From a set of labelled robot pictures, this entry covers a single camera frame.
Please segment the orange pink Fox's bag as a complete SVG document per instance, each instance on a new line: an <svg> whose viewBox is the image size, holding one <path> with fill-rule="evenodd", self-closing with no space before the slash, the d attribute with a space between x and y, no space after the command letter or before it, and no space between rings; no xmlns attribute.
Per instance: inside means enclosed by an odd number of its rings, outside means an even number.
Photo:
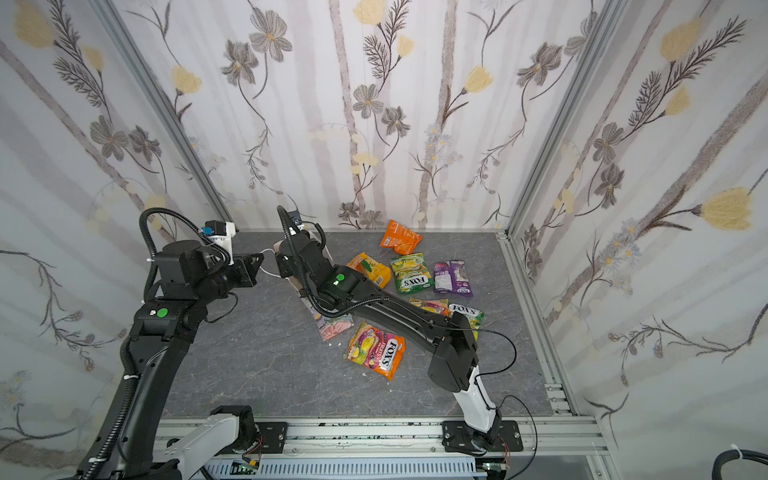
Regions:
<svg viewBox="0 0 768 480"><path fill-rule="evenodd" d="M346 358L392 380L405 351L404 337L363 321L350 341Z"/></svg>

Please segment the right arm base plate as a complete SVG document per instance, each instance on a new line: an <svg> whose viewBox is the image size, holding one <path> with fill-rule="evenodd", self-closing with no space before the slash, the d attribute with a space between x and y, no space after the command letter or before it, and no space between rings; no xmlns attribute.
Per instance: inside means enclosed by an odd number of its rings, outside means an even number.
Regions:
<svg viewBox="0 0 768 480"><path fill-rule="evenodd" d="M518 424L512 420L496 422L489 432L480 432L464 421L443 421L442 445L449 453L482 456L487 453L522 452Z"/></svg>

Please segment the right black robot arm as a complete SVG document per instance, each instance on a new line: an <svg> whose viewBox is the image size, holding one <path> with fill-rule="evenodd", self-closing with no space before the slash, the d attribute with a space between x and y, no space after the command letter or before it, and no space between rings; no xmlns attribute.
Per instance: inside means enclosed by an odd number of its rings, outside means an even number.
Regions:
<svg viewBox="0 0 768 480"><path fill-rule="evenodd" d="M429 379L451 392L463 413L465 433L444 440L448 450L471 455L501 440L503 419L483 385L478 346L469 320L460 313L440 315L419 308L374 284L351 267L324 255L324 240L300 229L281 205L277 213L284 239L275 258L283 278L298 284L299 295L327 318L357 315L414 342L432 355Z"/></svg>

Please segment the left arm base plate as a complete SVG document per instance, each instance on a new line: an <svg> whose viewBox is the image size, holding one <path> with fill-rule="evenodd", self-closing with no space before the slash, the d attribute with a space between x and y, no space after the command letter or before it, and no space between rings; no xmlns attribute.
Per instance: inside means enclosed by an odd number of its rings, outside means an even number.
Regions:
<svg viewBox="0 0 768 480"><path fill-rule="evenodd" d="M282 454L287 439L287 422L257 421L257 441L252 453Z"/></svg>

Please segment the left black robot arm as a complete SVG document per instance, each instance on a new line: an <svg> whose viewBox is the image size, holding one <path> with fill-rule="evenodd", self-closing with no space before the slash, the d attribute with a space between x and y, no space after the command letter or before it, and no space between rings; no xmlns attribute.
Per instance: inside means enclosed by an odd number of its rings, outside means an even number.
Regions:
<svg viewBox="0 0 768 480"><path fill-rule="evenodd" d="M164 207L145 209L139 229L150 262L142 305L120 346L122 378L77 479L191 479L221 451L257 440L250 408L221 407L166 449L155 447L171 386L209 305L255 286L263 254L233 254L231 222L198 227Z"/></svg>

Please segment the pink Fox's fruits bag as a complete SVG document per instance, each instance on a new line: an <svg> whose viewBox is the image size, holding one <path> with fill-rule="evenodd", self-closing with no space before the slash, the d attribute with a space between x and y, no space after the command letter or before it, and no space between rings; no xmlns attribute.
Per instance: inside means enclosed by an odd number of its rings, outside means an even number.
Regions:
<svg viewBox="0 0 768 480"><path fill-rule="evenodd" d="M424 300L424 299L410 298L409 303L418 308L426 310L428 312L440 314L447 317L450 317L452 315L451 310L449 308L449 301L445 299Z"/></svg>

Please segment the white paper bag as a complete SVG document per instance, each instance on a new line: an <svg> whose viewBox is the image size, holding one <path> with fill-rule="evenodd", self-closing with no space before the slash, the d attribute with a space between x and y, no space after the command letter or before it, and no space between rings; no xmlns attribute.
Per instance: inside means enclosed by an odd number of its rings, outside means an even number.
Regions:
<svg viewBox="0 0 768 480"><path fill-rule="evenodd" d="M280 255L278 255L278 249L282 241L276 242L273 247L267 248L262 250L260 253L272 253L275 256L275 262L277 264L277 260L279 258L282 258ZM265 273L268 276L279 278L286 280L293 288L296 290L297 294L299 292L299 282L294 277L285 277L283 278L281 274L270 272L269 270L265 270L264 267L260 267L260 270ZM330 342L330 340L337 335L351 329L354 326L354 320L350 314L346 314L342 317L337 318L329 318L321 313L319 313L310 303L308 298L299 297L299 300L301 300L304 307L307 309L308 313L311 315L316 327L317 331L323 341Z"/></svg>

